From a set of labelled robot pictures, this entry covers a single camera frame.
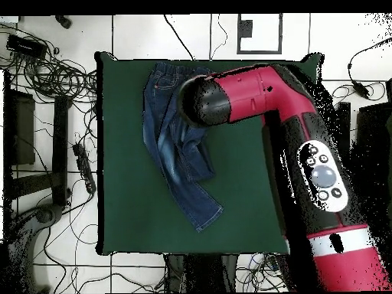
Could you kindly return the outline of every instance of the jeans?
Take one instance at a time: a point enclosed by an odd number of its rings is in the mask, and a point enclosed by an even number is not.
[[[208,227],[223,208],[198,184],[214,177],[202,140],[207,129],[189,126],[177,112],[179,87],[190,77],[211,74],[198,67],[159,62],[144,90],[143,139],[168,188],[196,231]]]

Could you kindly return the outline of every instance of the white floor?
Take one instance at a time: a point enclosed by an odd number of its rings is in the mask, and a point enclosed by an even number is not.
[[[116,15],[116,16],[70,16],[73,24],[69,30],[62,28],[54,19],[48,17],[23,17],[18,28],[32,33],[44,40],[51,41],[59,47],[61,59],[76,61],[84,66],[87,72],[96,69],[93,58],[95,51],[108,51],[119,59],[149,58],[149,59],[189,59],[188,53],[166,24],[162,15]],[[168,15],[183,42],[196,59],[208,59],[210,15]],[[390,23],[376,19],[366,14],[284,14],[283,15],[283,51],[280,55],[236,55],[237,47],[237,15],[222,14],[220,24],[228,34],[227,43],[221,46],[214,59],[281,59],[301,60],[308,52],[321,52],[325,55],[322,66],[323,84],[330,93],[337,87],[348,83],[347,64],[352,55],[359,50],[377,43],[383,38],[390,37]],[[225,39],[225,35],[217,25],[217,15],[214,15],[212,48],[214,49]],[[6,35],[0,34],[0,55],[8,56],[5,49]],[[389,44],[375,48],[358,55],[353,61],[351,73],[354,79],[363,80],[364,84],[374,81],[385,81],[392,77],[392,48]],[[374,88],[374,97],[382,94],[379,86]],[[337,96],[345,94],[342,90]],[[349,96],[345,101],[351,102],[352,129],[355,128],[355,112],[361,106],[387,101],[386,95],[377,102],[369,102],[357,96]],[[89,104],[80,104],[82,110],[89,109]],[[35,115],[42,122],[53,120],[51,105],[36,104]],[[83,114],[74,106],[69,112],[69,141],[75,142],[78,132],[84,134]],[[50,134],[53,127],[35,120],[35,129],[46,128]],[[96,131],[93,123],[91,129]],[[51,138],[46,132],[36,132],[34,145],[40,152],[44,163],[51,170]],[[94,144],[87,142],[90,160],[96,160]],[[72,187],[80,178],[72,150],[69,153],[68,184]],[[96,170],[96,163],[91,165]],[[42,172],[39,160],[33,166],[20,166],[18,175],[23,177],[34,172]],[[82,181],[73,190],[73,206],[83,203],[88,194]],[[50,191],[42,191],[28,195],[13,202],[13,208],[19,212],[31,208],[38,200],[48,195]],[[71,213],[74,219],[79,210]],[[57,292],[75,293],[70,285],[71,273],[77,266],[77,288],[91,279],[101,279],[111,273],[120,273],[127,279],[144,285],[155,285],[164,273],[162,256],[142,253],[118,253],[111,256],[98,256],[94,244],[78,243],[77,255],[75,247],[77,238],[70,228],[69,217],[64,217],[53,227],[48,253],[60,263],[66,265],[67,275]],[[80,234],[88,224],[97,223],[97,199],[94,198],[73,222],[73,229]],[[58,284],[64,271],[53,264],[42,251],[47,230],[39,235],[35,245],[34,272],[38,284],[50,284],[52,292]],[[96,226],[88,227],[80,239],[88,243],[96,242]],[[238,266],[248,267],[250,255],[242,255]],[[238,271],[238,278],[246,274]],[[81,293],[132,292],[138,286],[126,282],[119,276],[105,280],[87,283]],[[242,292],[242,284],[237,289]]]

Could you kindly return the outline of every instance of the jeans pocket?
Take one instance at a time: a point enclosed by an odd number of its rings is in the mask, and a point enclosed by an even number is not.
[[[160,90],[174,89],[177,86],[178,79],[179,78],[177,74],[173,76],[160,76],[157,78],[154,87]]]

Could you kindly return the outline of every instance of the green table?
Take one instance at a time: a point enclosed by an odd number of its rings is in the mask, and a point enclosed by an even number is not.
[[[295,64],[315,82],[320,58],[313,54],[302,62],[270,62]],[[96,60],[103,78],[103,185],[98,194],[102,253],[286,252],[264,162],[260,118],[209,130],[206,143],[216,176],[201,186],[224,212],[198,233],[174,202],[142,141],[143,90],[158,61],[112,60],[106,53],[96,54]],[[169,61],[217,72],[259,62]]]

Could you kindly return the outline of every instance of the red robot arm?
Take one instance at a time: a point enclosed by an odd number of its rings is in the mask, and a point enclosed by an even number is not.
[[[284,150],[282,168],[270,172],[269,180],[275,182],[277,172],[284,172],[288,180],[291,200],[277,199],[276,204],[280,209],[291,206],[290,215],[284,213],[289,248],[299,229],[295,224],[302,222],[319,282],[327,291],[390,290],[324,120],[287,67],[256,65],[192,78],[180,89],[178,111],[189,124],[200,127],[252,116],[262,116],[264,125],[263,114],[276,111]]]

